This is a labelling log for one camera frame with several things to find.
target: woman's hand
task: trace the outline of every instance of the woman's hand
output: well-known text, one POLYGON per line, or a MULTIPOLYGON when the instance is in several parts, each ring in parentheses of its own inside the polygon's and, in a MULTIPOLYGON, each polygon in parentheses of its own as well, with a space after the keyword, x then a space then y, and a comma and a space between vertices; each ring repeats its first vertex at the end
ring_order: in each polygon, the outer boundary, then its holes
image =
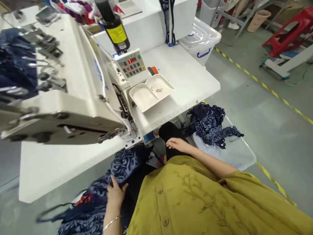
POLYGON ((115 177, 111 175, 113 187, 108 184, 107 185, 107 196, 108 196, 108 203, 107 207, 111 207, 113 209, 121 209, 122 203, 124 201, 125 197, 125 192, 128 187, 128 183, 123 186, 121 189, 120 186, 118 185, 115 177))
POLYGON ((180 138, 171 138, 166 142, 166 147, 169 149, 177 149, 178 151, 192 154, 192 150, 194 147, 187 143, 186 141, 180 139, 180 138))

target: silver bracelet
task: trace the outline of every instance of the silver bracelet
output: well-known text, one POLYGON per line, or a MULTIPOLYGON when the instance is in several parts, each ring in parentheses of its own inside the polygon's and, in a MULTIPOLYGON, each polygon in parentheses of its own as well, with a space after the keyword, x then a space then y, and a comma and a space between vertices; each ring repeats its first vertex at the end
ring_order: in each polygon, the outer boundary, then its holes
POLYGON ((108 228, 108 226, 109 226, 110 224, 112 224, 115 220, 118 220, 118 219, 121 218, 121 217, 122 217, 122 216, 119 215, 119 216, 116 217, 114 220, 112 220, 111 222, 109 222, 109 223, 104 227, 102 233, 104 233, 104 231, 108 228))

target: yellow black tape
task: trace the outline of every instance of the yellow black tape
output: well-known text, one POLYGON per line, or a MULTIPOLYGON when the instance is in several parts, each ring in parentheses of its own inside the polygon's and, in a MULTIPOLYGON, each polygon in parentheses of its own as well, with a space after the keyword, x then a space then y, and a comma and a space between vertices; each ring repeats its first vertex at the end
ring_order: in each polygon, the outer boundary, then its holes
POLYGON ((5 5, 2 1, 0 1, 0 5, 2 5, 8 11, 12 11, 7 5, 5 5))
POLYGON ((222 56, 224 56, 226 59, 228 59, 230 62, 234 63, 238 68, 240 68, 242 71, 244 71, 246 74, 248 74, 250 77, 252 77, 257 83, 261 84, 262 87, 264 87, 266 90, 270 91, 274 96, 276 96, 276 98, 280 99, 281 101, 284 102, 285 105, 287 105, 288 107, 292 108, 296 113, 300 114, 306 121, 308 121, 309 123, 313 124, 313 120, 310 119, 309 117, 305 116, 299 109, 295 108, 294 106, 292 106, 287 100, 285 100, 284 98, 281 98, 275 91, 273 91, 269 86, 267 86, 266 84, 264 84, 263 82, 261 82, 259 79, 257 79, 254 75, 252 75, 251 73, 249 73, 246 69, 242 68, 239 64, 237 64, 236 62, 234 62, 231 58, 229 58, 227 55, 225 55, 223 52, 221 52, 219 49, 217 49, 216 47, 214 48, 217 52, 221 53, 222 56))
POLYGON ((297 207, 297 204, 291 199, 291 197, 286 193, 286 191, 283 189, 282 186, 280 186, 280 184, 277 182, 277 180, 275 180, 273 178, 273 176, 271 176, 271 174, 264 168, 264 166, 261 165, 261 163, 259 161, 257 161, 257 165, 259 166, 259 168, 261 169, 261 171, 270 179, 270 181, 272 181, 276 187, 278 188, 278 190, 281 192, 281 194, 286 198, 286 200, 293 206, 297 207))

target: blue handle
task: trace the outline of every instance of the blue handle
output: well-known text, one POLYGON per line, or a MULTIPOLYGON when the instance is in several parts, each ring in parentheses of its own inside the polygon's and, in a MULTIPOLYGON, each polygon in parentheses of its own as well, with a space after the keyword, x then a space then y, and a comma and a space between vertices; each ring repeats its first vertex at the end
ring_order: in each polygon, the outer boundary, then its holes
POLYGON ((200 53, 198 52, 197 57, 198 57, 198 58, 202 58, 202 57, 206 56, 207 54, 209 54, 210 51, 211 51, 211 48, 209 49, 208 52, 206 52, 206 53, 204 53, 203 55, 200 55, 200 56, 199 56, 200 53))

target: red plastic stool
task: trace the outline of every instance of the red plastic stool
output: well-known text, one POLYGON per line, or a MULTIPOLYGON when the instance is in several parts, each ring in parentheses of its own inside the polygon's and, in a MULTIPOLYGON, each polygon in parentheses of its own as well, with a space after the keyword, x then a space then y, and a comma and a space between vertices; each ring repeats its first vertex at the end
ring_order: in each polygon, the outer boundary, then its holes
POLYGON ((280 30, 278 30, 273 36, 271 36, 265 43, 262 44, 264 47, 267 44, 270 44, 273 47, 273 50, 270 53, 270 56, 276 57, 281 53, 289 50, 297 49, 305 40, 304 38, 298 40, 298 37, 305 32, 312 30, 313 26, 313 6, 303 9, 298 15, 293 17, 287 24, 285 24, 280 30), (298 22, 289 32, 282 33, 284 28, 293 22, 298 22))

